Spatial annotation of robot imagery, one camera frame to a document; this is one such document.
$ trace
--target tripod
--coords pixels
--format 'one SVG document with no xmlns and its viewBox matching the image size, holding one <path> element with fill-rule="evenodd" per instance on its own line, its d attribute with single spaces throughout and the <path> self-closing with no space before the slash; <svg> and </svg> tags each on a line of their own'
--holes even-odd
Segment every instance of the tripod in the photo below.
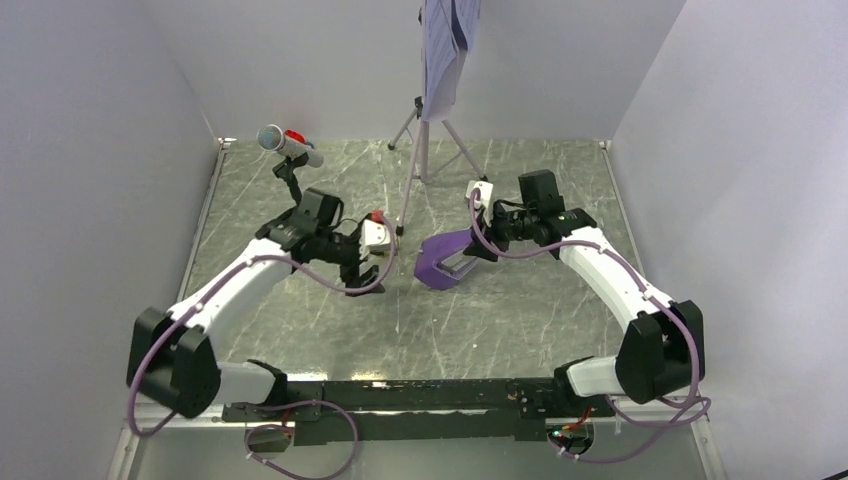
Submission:
<svg viewBox="0 0 848 480">
<path fill-rule="evenodd" d="M 406 188 L 403 194 L 403 207 L 400 210 L 400 216 L 397 220 L 397 228 L 395 231 L 398 236 L 403 235 L 403 223 L 406 219 L 406 208 L 409 205 L 409 194 L 412 189 L 412 180 L 417 179 L 421 180 L 422 183 L 427 183 L 427 181 L 433 177 L 435 177 L 439 172 L 441 172 L 445 167 L 452 164 L 457 158 L 465 155 L 465 158 L 468 159 L 468 163 L 474 168 L 474 171 L 477 172 L 477 176 L 480 177 L 480 180 L 484 182 L 488 181 L 486 178 L 486 174 L 483 172 L 483 169 L 480 168 L 480 165 L 474 160 L 474 157 L 471 156 L 471 152 L 468 151 L 468 148 L 465 146 L 465 143 L 462 142 L 462 139 L 459 138 L 459 134 L 456 133 L 456 130 L 453 129 L 453 126 L 447 119 L 442 120 L 442 125 L 445 126 L 445 130 L 448 131 L 453 141 L 456 142 L 459 147 L 459 152 L 453 156 L 450 160 L 445 162 L 444 165 L 437 168 L 433 172 L 427 171 L 427 162 L 429 157 L 429 145 L 430 145 L 430 122 L 423 120 L 421 118 L 421 110 L 424 108 L 424 102 L 421 97 L 415 97 L 415 107 L 412 109 L 412 113 L 409 114 L 409 117 L 398 130 L 395 138 L 392 139 L 388 144 L 389 150 L 394 150 L 397 146 L 397 141 L 400 140 L 401 135 L 403 135 L 404 130 L 409 128 L 409 124 L 412 123 L 412 120 L 418 118 L 418 132 L 415 135 L 415 138 L 412 141 L 412 155 L 409 158 L 409 173 L 406 176 Z M 415 173 L 415 165 L 416 163 L 419 165 L 420 173 Z"/>
</svg>

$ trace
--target gray wall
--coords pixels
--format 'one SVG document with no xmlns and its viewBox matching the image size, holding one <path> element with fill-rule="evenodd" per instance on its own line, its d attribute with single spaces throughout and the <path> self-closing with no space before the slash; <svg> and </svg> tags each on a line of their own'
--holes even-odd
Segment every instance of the gray wall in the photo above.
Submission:
<svg viewBox="0 0 848 480">
<path fill-rule="evenodd" d="M 848 468 L 848 4 L 689 0 L 613 139 L 646 269 L 705 313 L 731 478 Z"/>
<path fill-rule="evenodd" d="M 218 136 L 391 137 L 421 91 L 420 0 L 146 2 Z M 482 3 L 460 135 L 610 138 L 684 0 Z"/>
<path fill-rule="evenodd" d="M 0 478 L 103 478 L 217 142 L 141 2 L 0 2 L 0 65 Z"/>
</svg>

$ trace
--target gray marble surface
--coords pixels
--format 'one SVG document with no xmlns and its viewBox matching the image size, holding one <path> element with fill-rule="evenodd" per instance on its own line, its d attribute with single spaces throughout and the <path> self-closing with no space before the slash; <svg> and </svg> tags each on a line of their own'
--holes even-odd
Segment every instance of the gray marble surface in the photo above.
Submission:
<svg viewBox="0 0 848 480">
<path fill-rule="evenodd" d="M 303 168 L 301 186 L 335 193 L 346 215 L 374 208 L 394 219 L 402 201 L 410 142 L 319 142 L 326 162 Z M 497 198 L 518 200 L 519 174 L 556 173 L 569 208 L 581 206 L 612 244 L 635 262 L 612 180 L 596 141 L 473 141 L 468 147 L 495 184 Z M 456 145 L 430 145 L 431 170 Z M 293 205 L 271 167 L 281 160 L 255 142 L 231 147 L 214 192 L 189 292 L 228 265 L 265 221 Z M 481 262 L 451 291 L 429 290 L 412 276 L 420 242 L 468 228 L 465 187 L 474 179 L 462 159 L 423 185 L 415 182 L 406 232 L 387 292 L 345 297 L 293 275 L 249 312 L 220 360 L 256 358 L 304 377 L 344 379 L 545 376 L 570 360 L 617 351 L 622 338 L 604 304 L 577 274 L 545 255 Z M 532 244 L 513 244 L 513 251 Z M 312 264 L 327 277 L 337 267 Z"/>
</svg>

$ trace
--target red object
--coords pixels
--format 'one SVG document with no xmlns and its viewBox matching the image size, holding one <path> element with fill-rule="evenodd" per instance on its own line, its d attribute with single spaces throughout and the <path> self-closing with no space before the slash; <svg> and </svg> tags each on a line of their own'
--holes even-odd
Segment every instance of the red object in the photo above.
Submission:
<svg viewBox="0 0 848 480">
<path fill-rule="evenodd" d="M 377 209 L 374 209 L 374 211 L 371 212 L 371 215 L 369 216 L 368 219 L 371 220 L 372 222 L 383 223 L 383 222 L 380 221 L 381 216 L 383 216 L 383 211 L 380 210 L 379 208 L 377 208 Z"/>
<path fill-rule="evenodd" d="M 306 139 L 305 139 L 305 138 L 303 138 L 303 135 L 301 135 L 301 134 L 299 134 L 299 133 L 295 132 L 294 130 L 286 130 L 286 131 L 285 131 L 285 132 L 283 132 L 283 133 L 285 134 L 285 136 L 287 136 L 287 137 L 289 137 L 289 138 L 293 138 L 293 139 L 297 140 L 297 141 L 298 141 L 298 142 L 300 142 L 300 143 L 306 143 Z"/>
</svg>

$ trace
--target floor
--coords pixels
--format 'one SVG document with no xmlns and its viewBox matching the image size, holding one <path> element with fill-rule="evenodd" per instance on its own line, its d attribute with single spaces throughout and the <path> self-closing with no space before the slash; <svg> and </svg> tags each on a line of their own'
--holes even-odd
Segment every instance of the floor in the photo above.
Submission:
<svg viewBox="0 0 848 480">
<path fill-rule="evenodd" d="M 583 207 L 631 263 L 635 254 L 604 157 L 596 141 L 486 140 L 469 150 L 495 184 L 495 196 L 518 200 L 517 177 L 556 173 L 568 208 Z M 346 213 L 400 211 L 411 144 L 318 142 L 325 164 L 299 171 L 301 186 L 337 194 Z M 431 170 L 456 152 L 430 144 Z M 282 158 L 256 142 L 236 142 L 224 160 L 202 232 L 188 291 L 201 287 L 242 251 L 265 221 L 293 205 L 271 168 Z M 462 159 L 428 185 L 415 182 L 386 293 L 349 298 L 305 275 L 278 285 L 243 320 L 219 360 L 255 358 L 301 378 L 425 379 L 548 376 L 589 355 L 614 354 L 622 332 L 574 272 L 548 255 L 480 263 L 454 290 L 429 290 L 412 270 L 420 242 L 468 228 L 465 187 L 474 172 Z M 512 251 L 531 245 L 514 244 Z M 316 262 L 327 277 L 337 268 Z"/>
</svg>

